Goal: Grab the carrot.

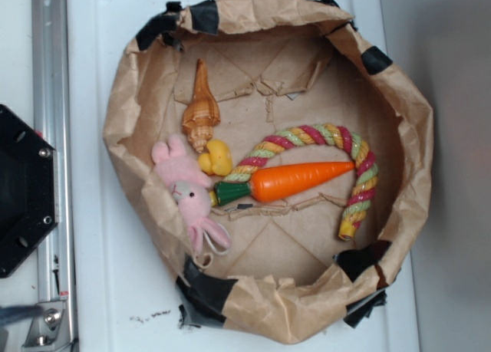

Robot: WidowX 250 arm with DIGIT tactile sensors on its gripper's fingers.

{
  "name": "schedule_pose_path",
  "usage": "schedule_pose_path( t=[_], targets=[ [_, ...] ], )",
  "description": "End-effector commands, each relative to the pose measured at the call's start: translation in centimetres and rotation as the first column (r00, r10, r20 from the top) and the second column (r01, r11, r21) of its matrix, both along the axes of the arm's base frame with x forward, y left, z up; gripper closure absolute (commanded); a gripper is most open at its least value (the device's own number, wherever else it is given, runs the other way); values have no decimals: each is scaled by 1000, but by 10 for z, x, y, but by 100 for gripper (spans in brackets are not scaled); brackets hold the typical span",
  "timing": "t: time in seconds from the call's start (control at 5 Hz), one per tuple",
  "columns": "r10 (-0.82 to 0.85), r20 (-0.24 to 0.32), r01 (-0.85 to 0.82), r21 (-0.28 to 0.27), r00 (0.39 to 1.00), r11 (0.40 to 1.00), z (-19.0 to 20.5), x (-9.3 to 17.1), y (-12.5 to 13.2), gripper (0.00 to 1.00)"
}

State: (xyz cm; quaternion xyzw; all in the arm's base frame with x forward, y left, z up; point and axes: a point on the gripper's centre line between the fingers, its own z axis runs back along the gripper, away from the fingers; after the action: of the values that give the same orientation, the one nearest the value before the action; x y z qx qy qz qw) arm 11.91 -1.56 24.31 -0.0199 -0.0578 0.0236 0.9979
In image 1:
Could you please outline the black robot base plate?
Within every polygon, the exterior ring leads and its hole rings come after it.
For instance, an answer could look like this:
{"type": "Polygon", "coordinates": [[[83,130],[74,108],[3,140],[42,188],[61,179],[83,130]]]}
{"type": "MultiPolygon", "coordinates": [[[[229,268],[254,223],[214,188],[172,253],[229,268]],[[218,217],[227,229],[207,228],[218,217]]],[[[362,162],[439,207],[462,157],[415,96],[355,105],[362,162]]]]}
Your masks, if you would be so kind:
{"type": "Polygon", "coordinates": [[[1,277],[10,277],[57,225],[55,150],[1,105],[1,277]]]}

